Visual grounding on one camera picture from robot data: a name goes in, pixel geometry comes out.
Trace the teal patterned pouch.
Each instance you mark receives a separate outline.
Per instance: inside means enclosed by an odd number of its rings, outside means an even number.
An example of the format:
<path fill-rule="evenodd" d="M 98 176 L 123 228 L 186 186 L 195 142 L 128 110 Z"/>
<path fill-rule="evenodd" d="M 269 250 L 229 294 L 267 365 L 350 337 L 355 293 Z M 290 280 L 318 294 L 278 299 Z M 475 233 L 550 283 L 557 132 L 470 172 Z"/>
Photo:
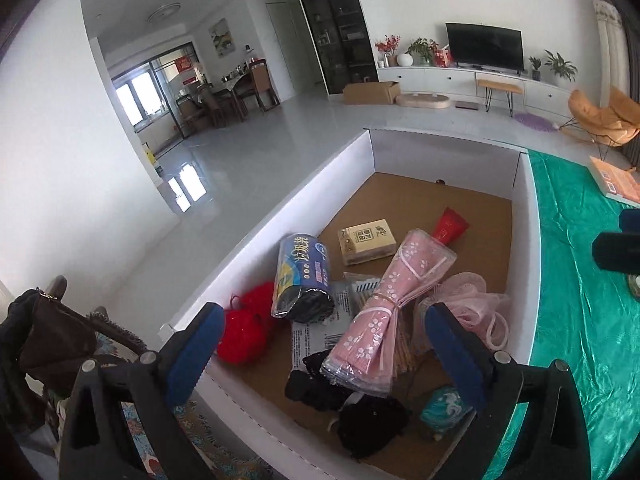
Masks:
<path fill-rule="evenodd" d="M 420 421 L 434 434 L 446 434 L 465 416 L 472 412 L 472 406 L 462 399 L 453 386 L 436 389 L 420 413 Z"/>

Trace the pink mesh bath loofah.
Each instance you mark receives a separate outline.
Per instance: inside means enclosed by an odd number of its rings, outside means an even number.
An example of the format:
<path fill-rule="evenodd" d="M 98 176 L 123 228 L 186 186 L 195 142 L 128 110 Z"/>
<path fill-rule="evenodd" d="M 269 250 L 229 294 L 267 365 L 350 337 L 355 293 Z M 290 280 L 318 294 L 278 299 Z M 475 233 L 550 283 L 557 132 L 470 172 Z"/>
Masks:
<path fill-rule="evenodd" d="M 446 304 L 461 326 L 479 336 L 489 350 L 506 348 L 510 328 L 504 314 L 511 307 L 511 298 L 488 292 L 480 274 L 462 272 L 436 285 L 416 304 L 411 336 L 411 350 L 416 356 L 422 356 L 432 348 L 426 334 L 425 317 L 434 304 Z"/>

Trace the red foil packet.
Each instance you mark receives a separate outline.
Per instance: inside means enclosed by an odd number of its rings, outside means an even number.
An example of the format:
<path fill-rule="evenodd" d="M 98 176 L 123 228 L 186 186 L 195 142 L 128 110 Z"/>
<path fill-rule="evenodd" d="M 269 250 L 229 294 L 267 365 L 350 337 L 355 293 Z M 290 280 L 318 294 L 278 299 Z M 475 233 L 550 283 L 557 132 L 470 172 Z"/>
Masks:
<path fill-rule="evenodd" d="M 439 243 L 448 246 L 462 237 L 469 227 L 469 222 L 467 222 L 461 214 L 447 207 L 439 218 L 431 237 L 433 237 L 434 240 L 438 240 Z"/>

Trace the black fuzzy sequin scrunchie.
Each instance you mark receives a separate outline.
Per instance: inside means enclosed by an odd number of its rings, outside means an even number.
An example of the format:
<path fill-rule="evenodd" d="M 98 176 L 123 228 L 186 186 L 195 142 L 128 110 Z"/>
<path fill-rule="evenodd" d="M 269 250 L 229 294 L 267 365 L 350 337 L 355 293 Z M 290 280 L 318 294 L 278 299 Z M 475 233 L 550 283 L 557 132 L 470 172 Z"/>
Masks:
<path fill-rule="evenodd" d="M 318 412 L 336 413 L 335 433 L 342 447 L 352 458 L 363 460 L 404 433 L 411 411 L 389 396 L 368 396 L 332 384 L 320 370 L 329 353 L 324 350 L 303 358 L 303 368 L 288 375 L 284 394 L 288 400 L 302 402 Z"/>

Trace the red yarn ball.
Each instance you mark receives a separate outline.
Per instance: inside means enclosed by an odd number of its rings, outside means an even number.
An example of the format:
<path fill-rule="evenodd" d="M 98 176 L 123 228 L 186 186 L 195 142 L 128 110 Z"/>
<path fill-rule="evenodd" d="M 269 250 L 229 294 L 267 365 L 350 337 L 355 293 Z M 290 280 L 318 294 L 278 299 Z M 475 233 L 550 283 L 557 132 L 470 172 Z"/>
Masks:
<path fill-rule="evenodd" d="M 268 350 L 280 327 L 271 315 L 274 284 L 262 283 L 243 295 L 232 295 L 224 311 L 224 333 L 216 353 L 222 362 L 245 366 L 257 362 Z"/>

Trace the pink floral bag pack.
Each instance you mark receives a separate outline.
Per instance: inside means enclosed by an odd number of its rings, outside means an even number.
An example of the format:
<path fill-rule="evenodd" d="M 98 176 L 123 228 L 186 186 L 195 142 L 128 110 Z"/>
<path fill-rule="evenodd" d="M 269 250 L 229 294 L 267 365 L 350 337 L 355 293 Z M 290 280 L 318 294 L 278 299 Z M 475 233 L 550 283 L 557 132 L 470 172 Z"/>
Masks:
<path fill-rule="evenodd" d="M 388 396 L 397 375 L 396 342 L 401 309 L 431 290 L 457 254 L 420 229 L 410 231 L 378 287 L 320 367 L 332 384 L 370 396 Z"/>

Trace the beige card box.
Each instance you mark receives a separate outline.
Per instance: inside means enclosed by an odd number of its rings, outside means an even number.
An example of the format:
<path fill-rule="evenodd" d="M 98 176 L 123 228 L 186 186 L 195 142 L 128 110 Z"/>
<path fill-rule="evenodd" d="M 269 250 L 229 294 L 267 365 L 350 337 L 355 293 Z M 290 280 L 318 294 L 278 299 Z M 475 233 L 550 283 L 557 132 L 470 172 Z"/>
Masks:
<path fill-rule="evenodd" d="M 392 256 L 397 249 L 394 234 L 385 219 L 349 226 L 337 233 L 345 266 Z"/>

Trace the blue garbage bag roll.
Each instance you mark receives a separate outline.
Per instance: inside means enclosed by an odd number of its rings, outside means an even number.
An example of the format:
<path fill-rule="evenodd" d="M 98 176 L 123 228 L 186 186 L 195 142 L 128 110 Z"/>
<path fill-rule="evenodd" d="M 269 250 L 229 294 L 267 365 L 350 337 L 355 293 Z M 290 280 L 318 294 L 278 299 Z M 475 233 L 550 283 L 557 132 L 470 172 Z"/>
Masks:
<path fill-rule="evenodd" d="M 297 233 L 281 240 L 271 316 L 299 324 L 331 316 L 329 263 L 328 250 L 318 238 Z"/>

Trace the orange lounge chair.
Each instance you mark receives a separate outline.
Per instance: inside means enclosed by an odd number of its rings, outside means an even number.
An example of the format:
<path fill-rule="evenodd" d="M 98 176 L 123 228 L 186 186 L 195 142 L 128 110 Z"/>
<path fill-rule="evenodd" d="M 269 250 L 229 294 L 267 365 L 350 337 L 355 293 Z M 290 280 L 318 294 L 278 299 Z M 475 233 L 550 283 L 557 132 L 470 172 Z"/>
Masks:
<path fill-rule="evenodd" d="M 582 90 L 573 90 L 567 102 L 570 119 L 559 132 L 595 145 L 601 160 L 612 148 L 622 148 L 639 135 L 639 103 L 614 86 L 608 105 L 598 107 Z"/>

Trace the green potted plant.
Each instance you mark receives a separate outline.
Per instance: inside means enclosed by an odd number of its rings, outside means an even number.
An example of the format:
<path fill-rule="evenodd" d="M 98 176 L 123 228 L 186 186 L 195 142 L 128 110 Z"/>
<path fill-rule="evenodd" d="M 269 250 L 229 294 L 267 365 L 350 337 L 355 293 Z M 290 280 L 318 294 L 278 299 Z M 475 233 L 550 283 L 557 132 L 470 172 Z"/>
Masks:
<path fill-rule="evenodd" d="M 546 50 L 546 59 L 544 65 L 551 70 L 554 76 L 560 79 L 564 79 L 569 82 L 575 82 L 578 74 L 578 68 L 573 62 L 570 62 L 566 58 L 563 58 L 559 52 L 553 53 L 550 50 Z"/>

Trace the small wooden bench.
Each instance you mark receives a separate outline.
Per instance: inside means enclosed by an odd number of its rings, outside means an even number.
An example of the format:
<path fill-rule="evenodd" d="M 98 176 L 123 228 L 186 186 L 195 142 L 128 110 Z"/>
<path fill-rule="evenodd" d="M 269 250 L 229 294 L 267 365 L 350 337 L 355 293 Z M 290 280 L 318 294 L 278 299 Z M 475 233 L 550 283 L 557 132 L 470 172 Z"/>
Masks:
<path fill-rule="evenodd" d="M 481 88 L 485 92 L 484 105 L 486 112 L 491 110 L 492 96 L 495 92 L 503 92 L 506 95 L 506 104 L 511 117 L 514 116 L 514 99 L 516 96 L 522 96 L 524 89 L 517 84 L 503 82 L 498 80 L 490 80 L 485 78 L 477 79 L 477 88 Z"/>

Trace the brown cardboard box floor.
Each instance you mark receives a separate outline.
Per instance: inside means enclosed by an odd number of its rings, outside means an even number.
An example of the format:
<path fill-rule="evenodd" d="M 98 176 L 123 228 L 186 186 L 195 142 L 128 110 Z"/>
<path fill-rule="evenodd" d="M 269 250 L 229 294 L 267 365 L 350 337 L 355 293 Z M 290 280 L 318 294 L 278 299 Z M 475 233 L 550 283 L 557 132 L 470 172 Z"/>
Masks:
<path fill-rule="evenodd" d="M 400 83 L 397 81 L 348 84 L 343 91 L 347 105 L 393 105 L 399 95 Z"/>

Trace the red flower vase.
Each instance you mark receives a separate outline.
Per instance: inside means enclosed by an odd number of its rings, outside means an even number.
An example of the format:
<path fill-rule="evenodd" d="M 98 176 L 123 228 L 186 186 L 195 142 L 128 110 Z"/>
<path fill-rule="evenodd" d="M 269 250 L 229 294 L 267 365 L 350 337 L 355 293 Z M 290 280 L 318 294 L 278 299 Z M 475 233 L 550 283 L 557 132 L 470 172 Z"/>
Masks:
<path fill-rule="evenodd" d="M 375 43 L 375 49 L 384 58 L 385 66 L 409 67 L 413 66 L 413 57 L 406 51 L 399 49 L 401 36 L 386 35 Z"/>

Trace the black display cabinet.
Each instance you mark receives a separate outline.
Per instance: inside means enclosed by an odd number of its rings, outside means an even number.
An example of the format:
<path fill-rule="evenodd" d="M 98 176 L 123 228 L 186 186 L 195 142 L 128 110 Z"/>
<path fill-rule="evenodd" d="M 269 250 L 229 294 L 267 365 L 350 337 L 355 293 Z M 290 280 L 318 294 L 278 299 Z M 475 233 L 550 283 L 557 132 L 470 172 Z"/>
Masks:
<path fill-rule="evenodd" d="M 378 80 L 359 0 L 300 0 L 314 40 L 326 91 Z"/>

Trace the dining table with chairs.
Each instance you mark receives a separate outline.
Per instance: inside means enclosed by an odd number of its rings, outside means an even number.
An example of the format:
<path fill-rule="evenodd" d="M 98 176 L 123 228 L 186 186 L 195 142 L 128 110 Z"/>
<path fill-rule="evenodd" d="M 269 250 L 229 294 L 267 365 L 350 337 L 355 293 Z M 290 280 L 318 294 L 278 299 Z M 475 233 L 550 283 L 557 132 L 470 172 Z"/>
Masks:
<path fill-rule="evenodd" d="M 263 113 L 281 104 L 264 58 L 241 66 L 219 87 L 201 82 L 195 85 L 193 92 L 179 96 L 176 104 L 183 120 L 181 128 L 186 129 L 188 136 L 191 130 L 200 130 L 204 120 L 214 127 L 225 126 L 227 112 L 244 122 L 248 115 L 247 99 L 254 99 Z"/>

